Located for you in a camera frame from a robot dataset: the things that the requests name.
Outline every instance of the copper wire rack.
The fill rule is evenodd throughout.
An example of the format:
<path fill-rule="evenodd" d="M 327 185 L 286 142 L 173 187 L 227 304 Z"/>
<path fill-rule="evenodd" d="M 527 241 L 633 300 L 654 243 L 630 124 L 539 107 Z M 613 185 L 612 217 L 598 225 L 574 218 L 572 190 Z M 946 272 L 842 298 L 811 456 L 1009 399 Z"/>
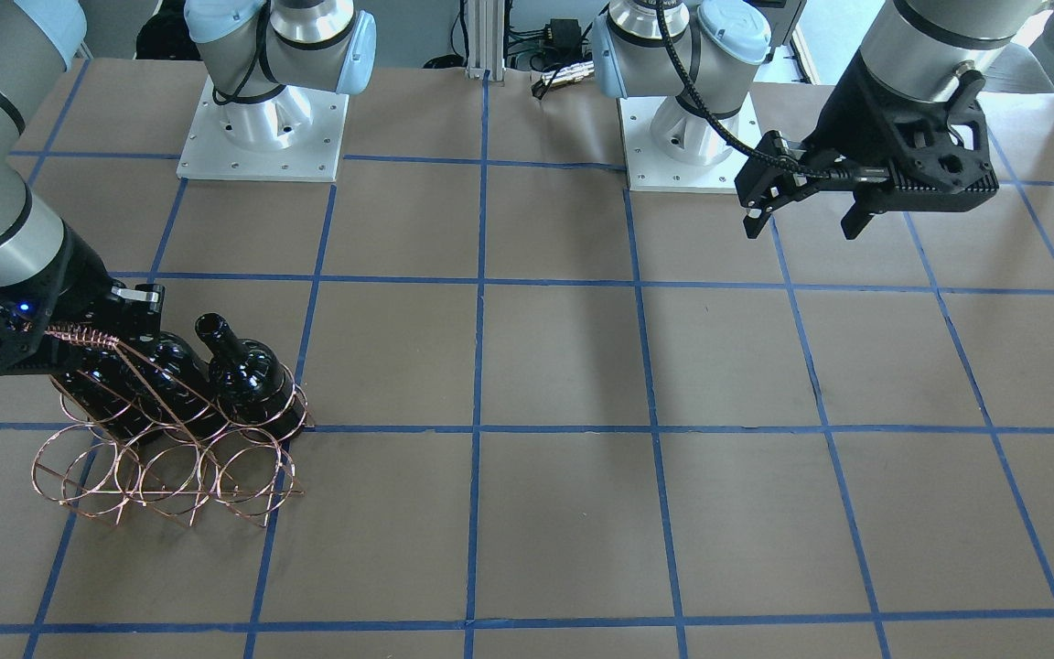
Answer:
<path fill-rule="evenodd" d="M 47 501 L 110 525 L 120 524 L 130 509 L 144 508 L 182 526 L 193 526 L 199 511 L 215 503 L 217 508 L 267 528 L 272 512 L 290 497 L 304 493 L 286 446 L 310 426 L 310 420 L 304 389 L 290 370 L 292 391 L 288 405 L 262 422 L 238 423 L 223 406 L 177 381 L 179 387 L 203 404 L 193 416 L 179 419 L 138 365 L 147 370 L 154 368 L 158 376 L 172 379 L 171 372 L 120 338 L 72 325 L 52 325 L 46 334 L 83 349 L 115 354 L 135 383 L 142 385 L 145 396 L 145 408 L 140 408 L 137 400 L 105 388 L 124 406 L 110 418 L 80 418 L 70 406 L 74 401 L 71 393 L 53 376 L 52 383 L 59 389 L 59 405 L 71 425 L 47 438 L 32 464 L 32 485 Z M 117 438 L 106 429 L 110 421 L 134 407 L 147 412 L 150 401 L 159 407 L 158 413 L 151 415 L 157 420 L 151 420 L 138 433 Z M 294 428 L 281 437 L 267 429 L 296 404 L 301 415 Z M 191 423 L 209 415 L 221 418 L 218 430 L 197 437 L 190 430 Z M 74 458 L 64 464 L 66 459 L 56 459 L 58 454 Z"/>

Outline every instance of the wine bottle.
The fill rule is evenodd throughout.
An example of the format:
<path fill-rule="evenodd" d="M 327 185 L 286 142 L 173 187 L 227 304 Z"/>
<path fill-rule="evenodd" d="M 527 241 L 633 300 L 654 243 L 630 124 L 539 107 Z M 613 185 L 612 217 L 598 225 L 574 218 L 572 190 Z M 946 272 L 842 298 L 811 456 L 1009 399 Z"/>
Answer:
<path fill-rule="evenodd" d="M 152 391 L 147 391 L 139 381 L 135 384 L 145 413 L 162 423 L 180 421 L 200 441 L 217 434 L 226 425 L 226 419 L 211 405 L 213 387 L 201 371 L 201 360 L 184 338 L 162 332 L 147 356 L 156 367 L 138 362 L 137 370 Z"/>
<path fill-rule="evenodd" d="M 198 317 L 193 329 L 214 355 L 210 383 L 227 413 L 276 440 L 292 438 L 304 427 L 304 404 L 293 395 L 294 381 L 274 351 L 252 338 L 238 338 L 217 313 Z"/>
<path fill-rule="evenodd" d="M 71 398 L 89 420 L 121 443 L 150 429 L 152 420 L 135 405 L 137 392 L 125 379 L 129 367 L 112 353 L 85 350 L 78 371 L 53 375 L 56 388 Z M 157 433 L 145 434 L 142 442 Z"/>

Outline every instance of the light blue joint cap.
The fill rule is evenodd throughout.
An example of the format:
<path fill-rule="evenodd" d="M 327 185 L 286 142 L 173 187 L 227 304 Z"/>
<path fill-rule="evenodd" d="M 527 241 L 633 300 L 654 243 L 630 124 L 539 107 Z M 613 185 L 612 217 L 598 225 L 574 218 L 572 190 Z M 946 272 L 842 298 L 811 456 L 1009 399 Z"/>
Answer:
<path fill-rule="evenodd" d="M 597 71 L 597 84 L 609 99 L 627 99 L 621 64 L 616 59 L 612 33 L 607 28 L 607 17 L 599 16 L 592 22 L 592 66 Z"/>
<path fill-rule="evenodd" d="M 262 8 L 267 0 L 188 0 L 184 24 L 194 43 L 218 41 L 238 30 Z"/>
<path fill-rule="evenodd" d="M 349 96 L 364 92 L 372 79 L 372 66 L 377 59 L 377 21 L 368 12 L 356 14 L 356 26 L 344 56 L 344 66 L 339 67 L 339 82 L 336 94 Z"/>
<path fill-rule="evenodd" d="M 16 0 L 38 28 L 51 40 L 63 58 L 63 71 L 71 70 L 72 56 L 87 34 L 87 18 L 76 0 Z"/>
<path fill-rule="evenodd" d="M 703 0 L 698 22 L 719 49 L 748 64 L 761 64 L 770 52 L 770 24 L 743 0 Z"/>

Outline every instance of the white mounting plate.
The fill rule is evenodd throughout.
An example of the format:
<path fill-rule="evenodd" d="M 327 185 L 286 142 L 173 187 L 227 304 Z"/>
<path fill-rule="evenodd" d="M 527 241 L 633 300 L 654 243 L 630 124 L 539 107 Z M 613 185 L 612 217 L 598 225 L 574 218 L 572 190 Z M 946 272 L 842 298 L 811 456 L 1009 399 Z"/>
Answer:
<path fill-rule="evenodd" d="M 624 161 L 628 167 L 628 190 L 637 192 L 705 192 L 736 195 L 735 177 L 743 169 L 745 156 L 733 153 L 715 167 L 696 167 L 675 161 L 657 148 L 648 132 L 661 96 L 642 96 L 621 100 L 621 131 L 624 136 Z M 754 147 L 762 138 L 754 116 L 750 96 L 739 110 L 736 135 Z"/>
<path fill-rule="evenodd" d="M 315 117 L 309 141 L 296 142 L 279 151 L 251 151 L 226 138 L 220 109 L 214 105 L 211 97 L 213 89 L 210 79 L 206 79 L 177 163 L 178 178 L 335 182 L 344 141 L 344 120 L 348 116 L 348 96 L 304 89 Z"/>

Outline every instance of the gray floor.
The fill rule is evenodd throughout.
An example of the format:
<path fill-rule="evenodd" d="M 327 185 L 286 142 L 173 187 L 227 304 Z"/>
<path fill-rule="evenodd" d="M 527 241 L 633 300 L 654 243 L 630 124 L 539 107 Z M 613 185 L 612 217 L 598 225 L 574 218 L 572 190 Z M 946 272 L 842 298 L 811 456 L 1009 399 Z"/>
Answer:
<path fill-rule="evenodd" d="M 26 482 L 54 391 L 1 379 L 0 656 L 1054 658 L 1054 96 L 984 99 L 977 212 L 750 241 L 524 76 L 377 71 L 335 187 L 181 183 L 203 79 L 77 67 L 13 162 L 168 329 L 296 367 L 307 495 L 76 521 Z M 827 92 L 754 99 L 798 135 Z"/>

